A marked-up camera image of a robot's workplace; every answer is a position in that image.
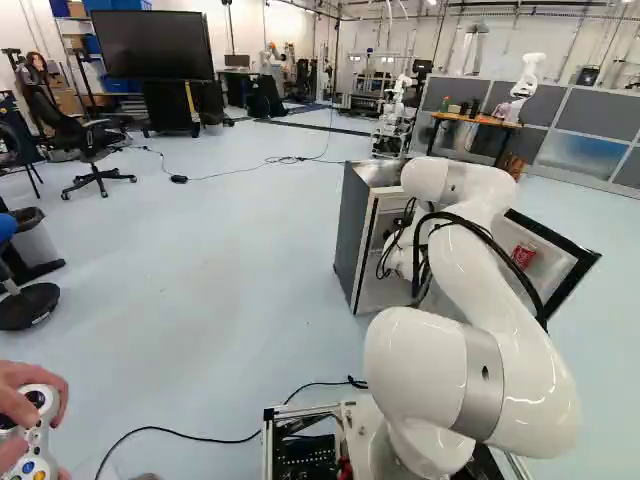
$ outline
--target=white game controller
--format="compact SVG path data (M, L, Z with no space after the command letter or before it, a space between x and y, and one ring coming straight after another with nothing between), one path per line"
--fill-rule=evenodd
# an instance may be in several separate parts
M23 437L29 450L0 480L58 480L58 464L49 453L49 426L60 408L60 395L49 385L25 385L18 389L38 409L40 420L25 429L6 415L0 415L0 442Z

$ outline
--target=trash can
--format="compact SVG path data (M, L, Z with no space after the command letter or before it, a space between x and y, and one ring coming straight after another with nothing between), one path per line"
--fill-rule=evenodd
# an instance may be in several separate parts
M11 244L20 254L27 268L60 258L43 222L45 215L37 207L9 212L18 221L18 231Z

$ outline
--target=black monitor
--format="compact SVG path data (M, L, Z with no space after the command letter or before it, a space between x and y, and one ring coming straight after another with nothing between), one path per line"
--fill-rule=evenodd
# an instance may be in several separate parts
M144 80L212 80L213 61L200 12L93 10L107 73Z
M433 62L431 60L421 60L416 58L413 61L413 73L431 73L433 69Z
M251 57L249 55L225 55L224 64L227 67L249 68Z

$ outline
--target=hand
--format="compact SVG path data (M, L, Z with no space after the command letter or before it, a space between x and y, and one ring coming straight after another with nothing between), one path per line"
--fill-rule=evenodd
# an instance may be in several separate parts
M32 428L38 422L38 409L18 392L18 388L30 383L44 383L51 385L60 394L60 409L51 421L56 428L64 418L69 400L69 386L67 382L44 368L0 360L0 413L4 413L11 420L23 426ZM29 445L23 438L11 438L0 445L0 474L7 472L24 455ZM60 470L60 480L70 480L66 470Z

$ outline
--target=blue chair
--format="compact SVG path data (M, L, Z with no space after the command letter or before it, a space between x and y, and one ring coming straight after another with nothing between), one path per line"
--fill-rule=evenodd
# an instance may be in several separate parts
M0 214L0 253L18 231L18 221ZM25 330L48 318L60 299L60 288L53 283L34 283L19 288L11 279L11 270L0 259L0 282L9 295L0 302L0 330Z

